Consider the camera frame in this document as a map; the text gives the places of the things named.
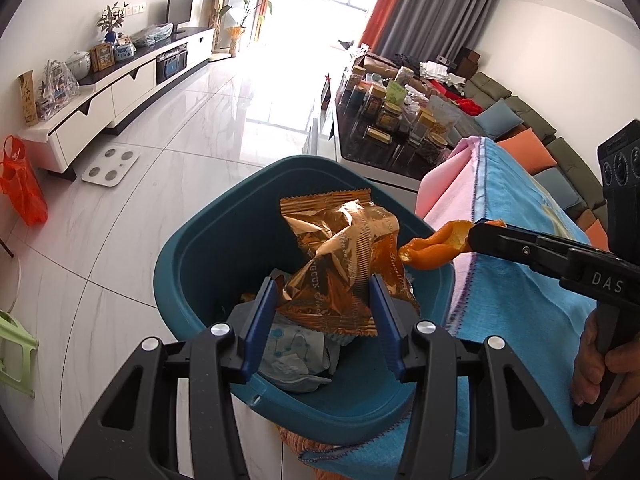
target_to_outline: red plastic bag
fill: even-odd
[[[11,141],[11,152],[7,152],[7,143]],[[14,209],[25,224],[44,224],[49,217],[47,203],[42,195],[40,184],[27,160],[24,143],[14,136],[4,141],[4,157],[0,174],[2,192],[9,196]]]

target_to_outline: trash can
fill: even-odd
[[[399,243],[433,230],[391,196],[351,170],[319,156],[280,160],[233,187],[181,227],[156,262],[154,293],[162,319],[179,340],[226,320],[240,295],[257,292],[274,268],[295,272],[306,263],[280,215],[280,199],[334,190],[371,189],[373,202],[396,215]],[[409,269],[423,319],[444,322],[454,285],[453,265]],[[368,440],[406,413],[413,384],[386,368],[377,337],[359,337],[340,350],[331,384],[292,394],[259,374],[232,392],[254,411],[301,436],[340,446]]]

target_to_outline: gray curtain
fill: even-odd
[[[405,54],[418,61],[453,61],[473,48],[497,0],[398,0],[380,42],[380,56]]]

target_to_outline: blue gripper pad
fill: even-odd
[[[264,347],[273,323],[278,299],[276,282],[265,278],[260,286],[253,306],[237,336],[242,342],[244,362],[240,369],[242,376],[248,381],[258,371]]]
[[[402,383],[406,371],[403,358],[408,353],[409,334],[402,325],[394,300],[389,296],[385,282],[379,274],[374,274],[369,279],[369,308],[378,329],[386,367],[395,375],[396,380]]]

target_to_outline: hand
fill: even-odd
[[[596,350],[598,325],[595,312],[591,312],[580,336],[580,349],[574,361],[574,378],[571,394],[574,402],[581,406],[593,404],[600,395],[600,383],[605,365],[615,374],[626,374],[608,412],[617,412],[640,396],[640,342],[632,341],[610,350],[603,357]]]

